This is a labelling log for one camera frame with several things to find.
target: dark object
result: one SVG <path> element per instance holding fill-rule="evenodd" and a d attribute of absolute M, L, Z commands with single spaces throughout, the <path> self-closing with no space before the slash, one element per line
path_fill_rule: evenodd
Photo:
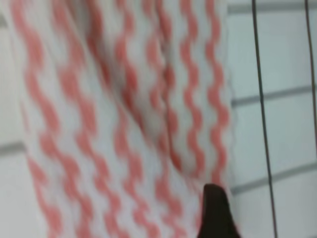
<path fill-rule="evenodd" d="M 240 238 L 225 191 L 214 184 L 204 187 L 202 226 L 198 238 Z"/>

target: black cable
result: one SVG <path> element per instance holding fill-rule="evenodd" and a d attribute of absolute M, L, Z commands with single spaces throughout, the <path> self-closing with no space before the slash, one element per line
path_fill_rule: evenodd
<path fill-rule="evenodd" d="M 266 132 L 266 122 L 265 122 L 265 110 L 264 110 L 264 97 L 263 97 L 262 74 L 261 74 L 260 52 L 259 52 L 259 37 L 258 37 L 256 0 L 252 0 L 252 15 L 253 15 L 254 38 L 255 38 L 256 54 L 257 54 L 260 103 L 261 103 L 261 112 L 262 112 L 262 124 L 263 124 L 263 134 L 264 134 L 264 143 L 265 143 L 265 155 L 266 155 L 266 167 L 267 167 L 267 174 L 268 174 L 268 185 L 269 185 L 269 193 L 270 193 L 272 216 L 273 216 L 274 237 L 277 238 L 277 225 L 276 225 L 274 194 L 273 194 L 273 185 L 272 185 L 272 174 L 271 174 L 271 166 L 270 166 L 269 153 L 268 153 L 267 132 Z"/>
<path fill-rule="evenodd" d="M 310 21 L 309 21 L 308 0 L 305 0 L 305 12 L 306 12 L 307 34 L 308 34 L 308 42 L 309 42 L 309 54 L 310 54 L 310 59 L 311 59 L 315 145 L 316 145 L 316 152 L 317 152 L 316 85 L 315 85 L 314 56 L 313 56 L 313 46 L 312 46 L 312 37 L 311 37 L 311 26 L 310 26 Z"/>

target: white tile wall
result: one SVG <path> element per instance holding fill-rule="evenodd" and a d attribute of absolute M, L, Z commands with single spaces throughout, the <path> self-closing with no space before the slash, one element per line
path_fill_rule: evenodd
<path fill-rule="evenodd" d="M 229 16 L 228 28 L 228 58 L 234 98 L 258 95 L 258 70 L 252 15 Z"/>
<path fill-rule="evenodd" d="M 305 11 L 258 14 L 263 91 L 311 84 Z"/>
<path fill-rule="evenodd" d="M 260 103 L 235 109 L 233 186 L 267 177 Z"/>
<path fill-rule="evenodd" d="M 315 68 L 315 78 L 317 78 L 317 9 L 310 10 L 310 25 L 311 25 L 311 35 L 313 43 L 313 54 L 314 54 L 314 68 Z"/>
<path fill-rule="evenodd" d="M 44 238 L 31 175 L 23 154 L 0 158 L 0 237 Z"/>
<path fill-rule="evenodd" d="M 274 185 L 279 238 L 317 237 L 317 172 Z"/>
<path fill-rule="evenodd" d="M 10 37 L 7 30 L 0 28 L 0 146 L 21 140 L 16 76 Z"/>
<path fill-rule="evenodd" d="M 273 238 L 268 186 L 235 196 L 233 216 L 243 238 Z"/>
<path fill-rule="evenodd" d="M 272 173 L 316 161 L 311 93 L 265 103 Z"/>

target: grout line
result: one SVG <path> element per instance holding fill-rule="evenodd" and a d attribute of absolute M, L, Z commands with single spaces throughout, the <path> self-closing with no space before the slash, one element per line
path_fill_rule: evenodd
<path fill-rule="evenodd" d="M 254 30 L 254 40 L 255 40 L 255 47 L 256 47 L 257 67 L 258 67 L 258 80 L 259 80 L 262 125 L 263 125 L 263 135 L 264 135 L 264 145 L 265 145 L 266 168 L 267 168 L 267 175 L 268 175 L 269 194 L 270 194 L 270 200 L 271 200 L 274 237 L 277 238 L 278 237 L 278 235 L 277 235 L 277 222 L 276 222 L 274 193 L 273 193 L 273 185 L 272 185 L 272 174 L 271 174 L 271 165 L 270 165 L 270 159 L 269 159 L 266 121 L 265 121 L 265 109 L 264 109 L 263 85 L 262 85 L 262 74 L 261 74 L 261 61 L 260 61 L 260 49 L 259 49 L 260 47 L 259 47 L 258 22 L 257 22 L 257 2 L 256 2 L 256 0 L 252 0 L 252 17 L 253 17 L 253 30 Z"/>
<path fill-rule="evenodd" d="M 317 9 L 317 2 L 310 3 L 310 9 Z M 257 12 L 299 11 L 305 10 L 304 2 L 260 2 L 257 3 Z M 228 5 L 228 14 L 252 13 L 252 5 L 249 3 L 234 3 Z"/>
<path fill-rule="evenodd" d="M 305 0 L 305 13 L 306 13 L 306 24 L 307 24 L 307 35 L 309 42 L 309 55 L 311 62 L 311 75 L 312 75 L 312 94 L 313 94 L 313 112 L 314 112 L 314 129 L 315 129 L 315 146 L 317 152 L 317 113 L 316 113 L 316 84 L 315 84 L 315 69 L 314 69 L 314 56 L 313 56 L 313 45 L 311 36 L 311 26 L 309 19 L 309 5 L 308 0 Z"/>
<path fill-rule="evenodd" d="M 305 93 L 310 93 L 312 91 L 312 86 L 302 86 L 298 88 L 293 88 L 293 89 L 285 89 L 277 92 L 272 92 L 272 93 L 266 93 L 263 94 L 264 100 L 273 100 L 273 99 L 279 99 L 279 98 L 284 98 L 284 97 L 289 97 L 289 96 L 297 96 L 300 94 L 305 94 Z M 253 103 L 258 103 L 260 102 L 260 96 L 250 96 L 250 97 L 245 97 L 245 98 L 238 98 L 238 99 L 233 99 L 231 101 L 232 107 L 240 107 L 240 106 L 245 106 Z"/>
<path fill-rule="evenodd" d="M 290 169 L 287 171 L 279 172 L 273 175 L 272 182 L 276 183 L 279 181 L 289 179 L 294 176 L 298 176 L 298 175 L 305 174 L 307 172 L 316 171 L 316 170 L 317 170 L 317 163 L 303 165 L 303 166 Z M 266 185 L 268 185 L 268 178 L 261 178 L 244 185 L 235 186 L 231 188 L 231 192 L 234 196 L 236 196 L 236 195 L 240 195 L 242 193 L 249 192 Z"/>
<path fill-rule="evenodd" d="M 22 141 L 13 142 L 7 145 L 0 146 L 0 159 L 2 156 L 17 154 L 25 151 Z"/>
<path fill-rule="evenodd" d="M 256 188 L 263 187 L 265 185 L 268 185 L 268 178 L 261 178 L 261 179 L 258 179 L 256 181 L 244 184 L 244 185 L 235 186 L 235 187 L 231 188 L 230 190 L 231 190 L 232 195 L 236 196 L 236 195 L 239 195 L 241 193 L 249 192 L 249 191 L 252 191 Z"/>
<path fill-rule="evenodd" d="M 1 13 L 0 13 L 0 29 L 5 28 L 5 27 L 6 27 L 6 21 L 4 19 L 4 16 L 1 15 Z"/>

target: towel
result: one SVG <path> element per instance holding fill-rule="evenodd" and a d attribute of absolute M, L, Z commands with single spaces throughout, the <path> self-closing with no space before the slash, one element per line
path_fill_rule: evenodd
<path fill-rule="evenodd" d="M 223 0 L 1 0 L 49 238 L 193 238 L 224 188 Z"/>

